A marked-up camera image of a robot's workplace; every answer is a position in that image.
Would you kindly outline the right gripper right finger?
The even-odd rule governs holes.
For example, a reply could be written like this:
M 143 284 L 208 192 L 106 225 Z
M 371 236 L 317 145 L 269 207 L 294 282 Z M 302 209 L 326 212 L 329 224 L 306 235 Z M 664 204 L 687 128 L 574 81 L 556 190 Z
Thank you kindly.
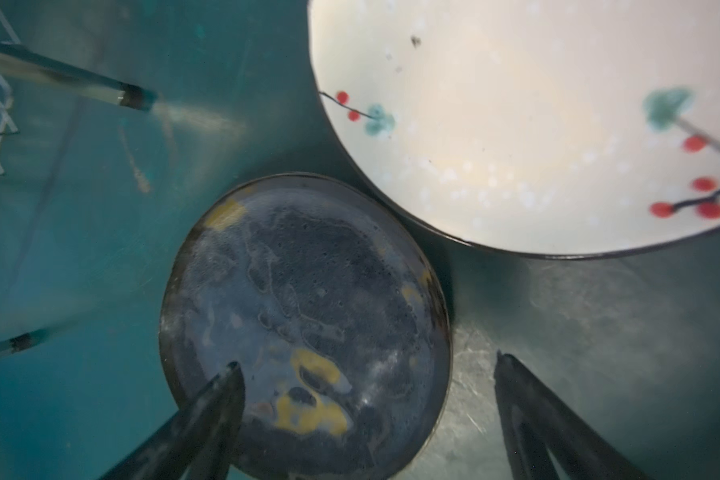
M 495 396 L 515 479 L 647 479 L 519 359 L 499 352 Z

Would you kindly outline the cream floral plate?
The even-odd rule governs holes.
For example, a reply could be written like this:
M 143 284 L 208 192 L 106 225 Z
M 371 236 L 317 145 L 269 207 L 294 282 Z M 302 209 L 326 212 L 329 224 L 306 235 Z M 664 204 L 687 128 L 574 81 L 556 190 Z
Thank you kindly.
M 720 1 L 311 1 L 320 100 L 390 205 L 578 259 L 720 230 Z

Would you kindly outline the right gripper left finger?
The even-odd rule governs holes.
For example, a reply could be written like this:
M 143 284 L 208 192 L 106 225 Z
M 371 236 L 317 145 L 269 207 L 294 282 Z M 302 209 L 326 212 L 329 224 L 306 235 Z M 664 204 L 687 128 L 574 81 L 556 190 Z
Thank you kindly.
M 244 377 L 232 362 L 103 477 L 225 479 L 244 407 Z

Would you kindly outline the dark blue round plate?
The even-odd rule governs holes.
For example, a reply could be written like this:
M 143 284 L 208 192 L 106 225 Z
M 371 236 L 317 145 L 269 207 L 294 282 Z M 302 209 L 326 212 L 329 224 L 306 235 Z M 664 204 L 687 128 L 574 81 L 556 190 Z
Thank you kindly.
M 453 348 L 437 276 L 377 202 L 307 173 L 238 186 L 192 227 L 160 311 L 178 404 L 224 366 L 245 386 L 235 470 L 389 479 L 430 439 Z

